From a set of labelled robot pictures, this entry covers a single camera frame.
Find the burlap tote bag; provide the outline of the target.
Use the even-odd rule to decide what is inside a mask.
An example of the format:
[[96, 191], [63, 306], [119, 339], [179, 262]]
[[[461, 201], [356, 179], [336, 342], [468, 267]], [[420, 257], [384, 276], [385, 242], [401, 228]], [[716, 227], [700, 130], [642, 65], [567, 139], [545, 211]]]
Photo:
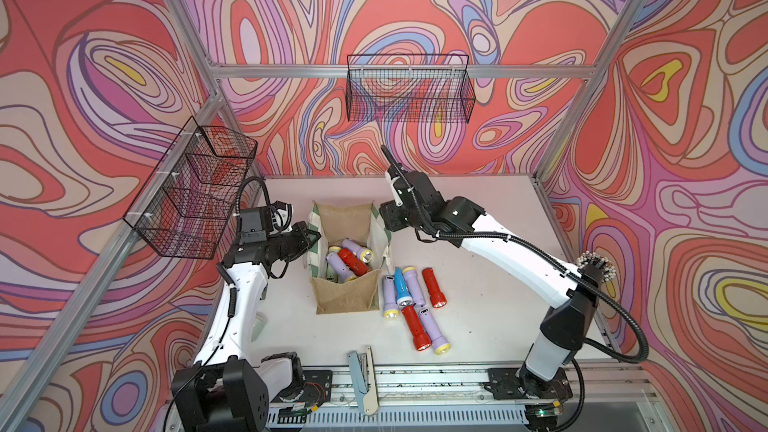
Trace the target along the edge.
[[316, 313], [377, 310], [383, 277], [394, 272], [394, 264], [391, 233], [375, 205], [315, 202], [308, 225], [320, 234], [306, 255]]

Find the red flashlight top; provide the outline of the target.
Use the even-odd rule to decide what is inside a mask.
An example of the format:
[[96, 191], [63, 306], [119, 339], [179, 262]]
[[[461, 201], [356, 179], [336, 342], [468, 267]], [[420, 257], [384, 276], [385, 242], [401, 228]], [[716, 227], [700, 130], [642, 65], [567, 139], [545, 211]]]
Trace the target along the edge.
[[358, 258], [351, 250], [341, 248], [337, 254], [343, 263], [357, 276], [361, 277], [369, 272], [369, 267]]

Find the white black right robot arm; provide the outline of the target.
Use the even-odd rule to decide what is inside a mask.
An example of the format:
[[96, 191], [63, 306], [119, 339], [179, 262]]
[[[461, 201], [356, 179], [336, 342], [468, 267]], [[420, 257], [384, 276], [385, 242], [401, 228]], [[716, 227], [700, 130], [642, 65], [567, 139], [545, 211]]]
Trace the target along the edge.
[[[574, 263], [560, 260], [508, 230], [470, 199], [444, 199], [426, 174], [406, 170], [387, 146], [381, 151], [389, 164], [386, 177], [393, 195], [380, 207], [388, 230], [412, 228], [422, 243], [448, 242], [478, 255], [548, 304], [539, 333], [516, 373], [514, 396], [551, 398], [564, 365], [574, 363], [576, 353], [585, 345], [623, 363], [647, 360], [650, 347], [640, 323], [600, 288], [616, 273], [607, 259], [585, 252]], [[616, 352], [588, 338], [600, 303], [613, 309], [634, 333], [638, 345], [635, 354]]]

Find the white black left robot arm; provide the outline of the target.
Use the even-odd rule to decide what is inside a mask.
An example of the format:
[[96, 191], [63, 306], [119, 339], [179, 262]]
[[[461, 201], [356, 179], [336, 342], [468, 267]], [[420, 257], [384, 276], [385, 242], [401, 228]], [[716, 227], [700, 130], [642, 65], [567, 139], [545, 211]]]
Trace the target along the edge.
[[177, 371], [172, 406], [184, 431], [264, 431], [270, 404], [302, 398], [306, 379], [295, 352], [247, 358], [271, 266], [289, 265], [321, 234], [300, 221], [273, 236], [240, 232], [217, 270], [224, 290], [209, 334], [193, 364]]

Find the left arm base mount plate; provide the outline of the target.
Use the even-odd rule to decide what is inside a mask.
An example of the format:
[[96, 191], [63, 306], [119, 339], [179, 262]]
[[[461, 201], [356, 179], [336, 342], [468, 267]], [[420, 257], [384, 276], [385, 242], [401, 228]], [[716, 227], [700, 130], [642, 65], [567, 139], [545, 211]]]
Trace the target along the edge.
[[332, 398], [333, 372], [330, 369], [305, 370], [304, 386], [296, 398], [306, 407], [320, 406]]

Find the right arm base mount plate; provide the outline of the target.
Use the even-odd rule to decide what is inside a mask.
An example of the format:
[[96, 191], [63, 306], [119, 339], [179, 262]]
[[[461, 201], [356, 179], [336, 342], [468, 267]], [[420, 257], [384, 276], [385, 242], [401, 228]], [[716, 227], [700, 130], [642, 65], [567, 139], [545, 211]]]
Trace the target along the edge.
[[483, 383], [495, 400], [533, 400], [565, 402], [573, 397], [565, 370], [559, 368], [550, 380], [543, 380], [525, 367], [489, 368]]

